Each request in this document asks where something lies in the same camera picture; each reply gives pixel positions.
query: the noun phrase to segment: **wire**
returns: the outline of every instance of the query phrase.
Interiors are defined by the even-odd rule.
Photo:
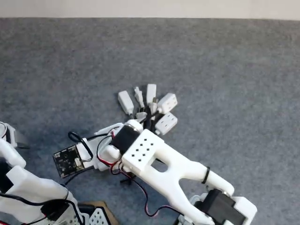
[[[147,191],[146,191],[146,189],[139,183],[139,182],[137,182],[136,180],[134,180],[134,179],[132,179],[129,175],[127,175],[124,171],[123,171],[123,169],[122,168],[120,168],[120,165],[119,165],[119,170],[120,170],[120,173],[122,173],[124,176],[126,176],[126,177],[128,177],[129,179],[131,179],[142,191],[143,191],[143,193],[144,193],[144,195],[145,195],[145,197],[146,197],[146,202],[145,202],[145,206],[144,206],[144,211],[145,211],[145,213],[147,214],[147,216],[149,216],[149,217],[155,217],[158,213],[159,213],[159,211],[161,210],[161,209],[164,209],[164,208],[167,208],[167,209],[171,209],[171,210],[173,210],[174,212],[177,212],[177,213],[179,213],[179,214],[181,214],[182,215],[182,213],[180,213],[179,211],[177,211],[175,208],[173,208],[172,206],[170,206],[170,205],[162,205],[162,206],[160,206],[153,214],[150,214],[149,213],[149,211],[148,211],[148,199],[149,199],[149,197],[148,197],[148,193],[147,193]]]
[[[88,171],[88,170],[91,170],[91,169],[93,169],[92,166],[91,166],[91,167],[88,167],[88,168],[86,168],[86,169],[84,169],[84,170],[79,171],[79,172],[76,173],[73,177],[71,177],[70,179],[68,179],[68,180],[64,183],[64,186],[68,185],[68,183],[70,183],[70,182],[71,182],[75,177],[77,177],[79,174],[84,173],[84,172],[86,172],[86,171]]]
[[[95,138],[97,138],[97,137],[103,137],[103,136],[106,136],[106,135],[108,135],[108,133],[107,133],[107,134],[94,135],[94,136],[92,136],[92,137],[88,137],[86,140],[90,141],[90,140],[95,139]]]
[[[118,174],[121,173],[121,172],[120,172],[120,164],[121,164],[121,162],[119,163],[119,169],[118,169],[118,171],[117,171],[117,172],[113,172],[113,167],[114,167],[118,162],[119,162],[119,160],[118,160],[117,162],[115,162],[114,165],[112,165],[111,168],[110,168],[110,171],[111,171],[111,174],[112,174],[112,175],[118,175]]]
[[[102,141],[104,141],[106,138],[109,138],[109,137],[112,138],[113,136],[112,136],[112,135],[106,136],[105,138],[103,138],[103,139],[99,142],[99,144],[98,144],[98,146],[97,146],[97,152],[96,152],[96,155],[97,155],[98,160],[99,160],[101,163],[103,163],[104,165],[106,165],[106,166],[113,166],[113,165],[116,164],[116,162],[114,162],[114,163],[107,162],[107,161],[105,161],[104,159],[100,158],[99,155],[98,155],[100,144],[102,143]]]
[[[31,222],[31,223],[28,223],[28,224],[23,224],[23,225],[32,225],[32,224],[36,224],[36,223],[38,223],[38,222],[43,221],[44,219],[47,219],[47,217],[43,217],[43,218],[38,219],[38,220],[36,220],[36,221],[34,221],[34,222]]]
[[[20,202],[22,202],[26,205],[31,205],[31,206],[43,206],[47,203],[51,203],[51,202],[54,202],[54,201],[57,201],[57,200],[62,200],[62,201],[66,202],[66,203],[69,203],[73,206],[73,209],[75,211],[75,214],[76,214],[76,217],[78,219],[79,224],[84,225],[84,222],[82,222],[81,219],[80,219],[79,213],[76,209],[76,205],[74,204],[74,202],[72,202],[70,200],[67,200],[67,199],[51,199],[51,200],[48,200],[48,201],[45,201],[45,202],[30,202],[30,201],[28,201],[28,200],[26,200],[22,197],[16,196],[16,195],[0,193],[0,196],[4,197],[4,198],[14,199],[14,200],[20,201]]]
[[[7,222],[0,220],[0,225],[9,225]]]
[[[90,150],[90,148],[88,147],[88,145],[86,144],[86,142],[77,133],[75,133],[73,131],[70,131],[67,135],[71,141],[73,141],[75,143],[83,144],[83,146],[87,150],[88,154],[90,155],[90,159],[83,160],[83,162],[90,162],[93,159],[94,155],[93,155],[92,151]]]

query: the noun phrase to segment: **hole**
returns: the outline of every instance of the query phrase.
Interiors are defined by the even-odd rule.
[[[157,159],[154,160],[151,166],[161,173],[166,172],[168,169],[168,165],[157,161]]]

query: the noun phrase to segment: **white plastic bracket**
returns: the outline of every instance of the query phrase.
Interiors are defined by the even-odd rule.
[[[151,166],[156,158],[168,166],[165,172],[159,172]],[[182,178],[203,181],[207,167],[189,160],[149,130],[144,130],[140,134],[123,155],[122,162],[131,172],[165,196],[175,209],[191,218],[194,223],[214,224],[210,217],[189,202],[179,185],[179,180]],[[207,177],[206,185],[223,190],[229,195],[234,193],[233,186],[212,171]]]

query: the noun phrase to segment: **red wire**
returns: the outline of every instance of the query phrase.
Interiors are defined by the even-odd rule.
[[[9,225],[9,224],[0,220],[0,225]]]

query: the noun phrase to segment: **perforated white plate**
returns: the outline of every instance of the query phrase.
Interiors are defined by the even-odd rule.
[[[90,225],[109,225],[101,208],[97,208],[90,217]]]

